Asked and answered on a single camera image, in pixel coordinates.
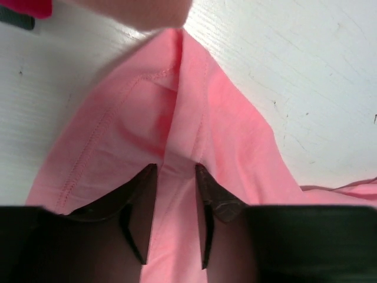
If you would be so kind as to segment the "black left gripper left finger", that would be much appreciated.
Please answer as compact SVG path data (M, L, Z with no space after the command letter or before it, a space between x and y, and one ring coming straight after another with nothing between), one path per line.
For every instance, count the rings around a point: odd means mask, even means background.
M1 207L2 282L139 282L147 263L157 166L68 215Z

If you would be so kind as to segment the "folded red t-shirt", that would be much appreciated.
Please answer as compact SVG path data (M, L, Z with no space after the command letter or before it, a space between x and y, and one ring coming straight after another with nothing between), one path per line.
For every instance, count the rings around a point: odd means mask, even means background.
M38 19L52 15L52 0L1 0L1 6Z

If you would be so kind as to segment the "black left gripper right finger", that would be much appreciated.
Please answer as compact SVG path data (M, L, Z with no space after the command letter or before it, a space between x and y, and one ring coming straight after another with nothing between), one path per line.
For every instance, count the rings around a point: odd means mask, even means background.
M250 206L197 164L201 267L208 282L375 282L376 210Z

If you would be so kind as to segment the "pink t-shirt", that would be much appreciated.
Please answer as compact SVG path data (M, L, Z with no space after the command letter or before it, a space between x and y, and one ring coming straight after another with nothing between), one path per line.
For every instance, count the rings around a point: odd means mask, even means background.
M70 213L158 165L143 282L206 282L200 266L194 167L251 205L376 205L376 182L303 191L262 115L186 31L163 31L84 101L27 197Z

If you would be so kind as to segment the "folded dark t-shirt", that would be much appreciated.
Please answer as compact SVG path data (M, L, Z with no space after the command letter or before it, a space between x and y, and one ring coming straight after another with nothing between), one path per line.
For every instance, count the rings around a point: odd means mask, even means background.
M35 28L35 18L26 14L17 13L4 6L0 8L0 21L4 24L27 31L32 31Z

